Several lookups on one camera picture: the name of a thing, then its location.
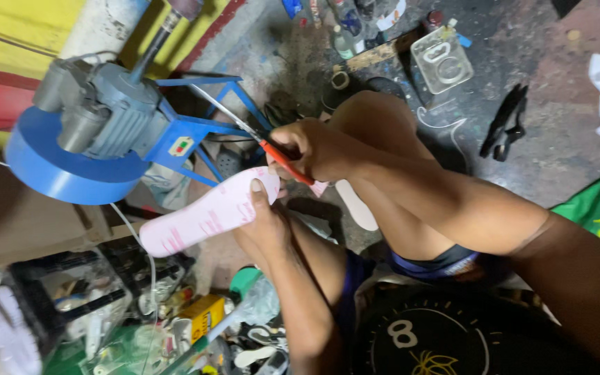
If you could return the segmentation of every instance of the scissor blade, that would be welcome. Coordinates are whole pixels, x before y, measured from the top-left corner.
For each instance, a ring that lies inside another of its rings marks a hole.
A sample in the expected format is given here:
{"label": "scissor blade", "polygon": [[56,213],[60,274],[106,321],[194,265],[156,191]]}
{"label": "scissor blade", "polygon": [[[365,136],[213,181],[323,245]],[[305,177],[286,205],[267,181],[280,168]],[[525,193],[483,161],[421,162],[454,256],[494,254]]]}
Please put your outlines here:
{"label": "scissor blade", "polygon": [[223,104],[218,102],[215,98],[211,97],[208,93],[203,91],[200,87],[194,85],[193,83],[190,84],[189,86],[191,87],[191,89],[193,89],[195,92],[197,92],[200,96],[202,96],[207,101],[212,103],[213,106],[215,106],[220,111],[222,111],[225,115],[230,117],[237,126],[241,127],[242,130],[244,130],[245,132],[248,132],[249,135],[251,135],[257,142],[260,142],[263,140],[262,137],[259,135],[259,133],[257,131],[255,131],[251,126],[249,126],[249,124],[240,120],[240,118],[238,116],[233,114],[233,112],[229,111],[228,108],[224,107]]}

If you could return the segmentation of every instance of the concrete floor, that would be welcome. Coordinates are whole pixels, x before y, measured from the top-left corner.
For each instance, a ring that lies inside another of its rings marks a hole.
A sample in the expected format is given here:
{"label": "concrete floor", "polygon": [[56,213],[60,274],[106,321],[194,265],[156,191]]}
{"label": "concrete floor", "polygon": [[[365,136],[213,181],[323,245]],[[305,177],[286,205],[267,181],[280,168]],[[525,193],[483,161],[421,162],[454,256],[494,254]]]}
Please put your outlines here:
{"label": "concrete floor", "polygon": [[[390,38],[414,28],[432,9],[443,10],[446,19],[457,18],[458,31],[474,42],[467,55],[476,77],[448,91],[458,98],[451,106],[467,118],[456,138],[472,174],[545,207],[565,201],[598,178],[599,93],[587,69],[591,54],[600,53],[600,0],[582,0],[562,20],[548,0],[407,0],[407,11],[389,31]],[[324,19],[328,26],[320,30],[303,29],[288,19],[279,0],[250,1],[208,42],[192,71],[240,75],[241,85],[259,107],[268,101],[284,107],[297,103],[301,112],[318,116],[320,92],[333,64],[339,63],[329,43],[332,22],[328,17]],[[569,41],[568,30],[579,30],[581,38]],[[382,67],[377,66],[378,75],[385,75]],[[398,77],[396,70],[391,72]],[[529,85],[527,137],[513,146],[505,163],[479,158],[490,121],[508,90],[520,82]],[[234,98],[225,103],[245,115]],[[420,131],[429,143],[453,147],[449,130],[421,127]],[[198,185],[192,189],[200,190]],[[302,185],[289,189],[289,205],[328,219],[346,247],[360,252],[381,240],[379,232],[367,232],[354,223],[334,188],[320,200]],[[217,288],[227,285],[230,275],[250,261],[228,235],[200,248],[205,284],[211,280]]]}

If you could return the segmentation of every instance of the blue grinding wheel guard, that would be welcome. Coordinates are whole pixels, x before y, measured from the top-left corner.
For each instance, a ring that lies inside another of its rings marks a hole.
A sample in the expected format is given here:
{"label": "blue grinding wheel guard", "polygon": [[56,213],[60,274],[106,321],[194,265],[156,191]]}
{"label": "blue grinding wheel guard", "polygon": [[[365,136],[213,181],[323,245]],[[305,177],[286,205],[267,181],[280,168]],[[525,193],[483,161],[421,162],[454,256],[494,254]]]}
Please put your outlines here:
{"label": "blue grinding wheel guard", "polygon": [[13,174],[37,192],[70,203],[99,205],[123,199],[149,162],[133,151],[124,158],[96,160],[61,149],[60,116],[37,107],[22,113],[4,149]]}

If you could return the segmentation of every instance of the yellow wall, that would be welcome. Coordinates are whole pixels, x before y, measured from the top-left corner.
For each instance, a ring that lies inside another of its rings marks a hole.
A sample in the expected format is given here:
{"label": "yellow wall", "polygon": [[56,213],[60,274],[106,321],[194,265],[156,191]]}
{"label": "yellow wall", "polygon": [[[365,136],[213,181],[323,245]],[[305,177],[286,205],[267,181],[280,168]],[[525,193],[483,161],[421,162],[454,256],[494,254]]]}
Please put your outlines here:
{"label": "yellow wall", "polygon": [[[166,78],[191,52],[207,28],[230,0],[205,0],[201,14],[192,23],[183,19],[163,46],[148,77]],[[56,55],[68,38],[85,0],[0,0],[0,38]],[[152,0],[121,53],[131,68],[154,36],[170,6]],[[52,57],[0,41],[0,72],[42,79]],[[0,132],[0,149],[8,133]]]}
{"label": "yellow wall", "polygon": [[[56,55],[84,0],[0,0],[0,38]],[[52,57],[0,41],[0,72],[41,79]]]}
{"label": "yellow wall", "polygon": [[[146,77],[154,80],[168,78],[175,68],[187,57],[205,34],[212,22],[223,12],[230,0],[205,0],[201,13],[193,22],[182,19],[165,45],[154,59]],[[147,12],[134,30],[119,58],[129,69],[133,67],[138,56],[141,56],[161,23],[170,12],[171,7],[162,0],[153,0]]]}

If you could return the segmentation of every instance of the red scissor handle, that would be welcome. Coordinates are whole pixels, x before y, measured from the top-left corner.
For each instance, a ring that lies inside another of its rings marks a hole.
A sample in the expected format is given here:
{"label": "red scissor handle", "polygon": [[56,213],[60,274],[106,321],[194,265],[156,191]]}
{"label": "red scissor handle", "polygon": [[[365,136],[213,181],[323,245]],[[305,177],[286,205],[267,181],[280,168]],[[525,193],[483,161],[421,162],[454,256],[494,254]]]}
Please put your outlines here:
{"label": "red scissor handle", "polygon": [[289,158],[279,151],[279,149],[277,149],[275,146],[268,143],[268,141],[262,140],[259,145],[261,145],[262,149],[269,153],[277,161],[277,163],[284,167],[284,169],[286,169],[296,180],[304,182],[308,186],[312,186],[314,184],[315,181],[313,179],[300,173],[295,167],[293,167],[291,160],[289,160]]}

